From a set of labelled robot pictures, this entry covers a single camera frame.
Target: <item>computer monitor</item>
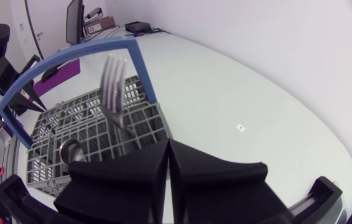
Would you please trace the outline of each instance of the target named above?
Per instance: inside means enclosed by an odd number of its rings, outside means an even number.
[[[82,0],[72,0],[67,7],[66,41],[71,45],[79,44],[83,38]]]

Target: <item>small white marker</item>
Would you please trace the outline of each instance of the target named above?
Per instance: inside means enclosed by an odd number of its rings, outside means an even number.
[[[238,124],[237,125],[237,129],[239,130],[239,131],[241,131],[241,132],[243,132],[243,131],[245,131],[245,127],[244,126],[242,126],[241,124]]]

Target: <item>door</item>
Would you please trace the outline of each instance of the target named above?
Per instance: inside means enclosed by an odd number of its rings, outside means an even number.
[[[67,7],[72,0],[27,0],[32,29],[44,58],[58,50],[68,47],[65,41]],[[84,0],[84,15],[96,7],[103,10],[103,17],[108,16],[105,0]]]

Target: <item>cable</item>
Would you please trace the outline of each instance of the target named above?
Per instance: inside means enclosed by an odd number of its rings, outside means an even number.
[[[119,30],[119,29],[122,28],[122,27],[125,27],[125,26],[121,26],[121,27],[119,27],[118,29],[116,29],[116,30],[110,32],[109,34],[107,34],[107,36],[105,36],[105,38],[107,38],[110,34],[113,34],[114,32],[116,32],[117,30]]]
[[[110,37],[113,37],[113,35],[114,35],[114,34],[116,34],[116,33],[118,33],[119,31],[126,31],[126,30],[118,30],[117,32],[115,32],[115,33],[111,34],[111,36],[110,36]]]
[[[118,28],[118,29],[112,31],[111,33],[107,34],[106,37],[108,37],[109,35],[111,35],[110,37],[113,37],[113,35],[115,35],[116,33],[120,32],[120,31],[126,31],[124,29],[120,30],[120,28]],[[170,32],[168,32],[166,30],[163,30],[163,29],[160,29],[160,28],[154,28],[154,29],[148,28],[148,29],[144,30],[143,32],[141,32],[139,34],[126,34],[126,35],[132,35],[134,37],[140,37],[140,36],[143,36],[144,34],[155,34],[155,33],[158,33],[158,32],[165,32],[167,34],[171,34]]]
[[[155,34],[155,33],[158,33],[158,32],[165,32],[167,34],[171,34],[170,32],[166,31],[166,30],[163,30],[163,29],[160,29],[160,28],[148,28],[146,30],[144,30],[143,32],[139,33],[139,34],[132,34],[134,37],[140,37],[140,36],[143,36],[144,34]]]
[[[94,36],[93,36],[92,38],[90,38],[89,40],[91,40],[91,39],[97,37],[97,35],[101,34],[104,30],[112,29],[112,28],[115,28],[115,27],[118,27],[118,29],[121,28],[121,27],[118,26],[118,25],[114,25],[114,26],[111,26],[111,27],[107,27],[107,28],[103,29],[102,31],[98,32],[96,35],[94,35]]]

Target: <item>fork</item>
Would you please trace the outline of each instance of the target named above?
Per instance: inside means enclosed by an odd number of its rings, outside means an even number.
[[[126,130],[133,137],[134,131],[126,127],[123,120],[126,65],[126,59],[113,54],[108,55],[101,75],[100,107],[109,123]]]

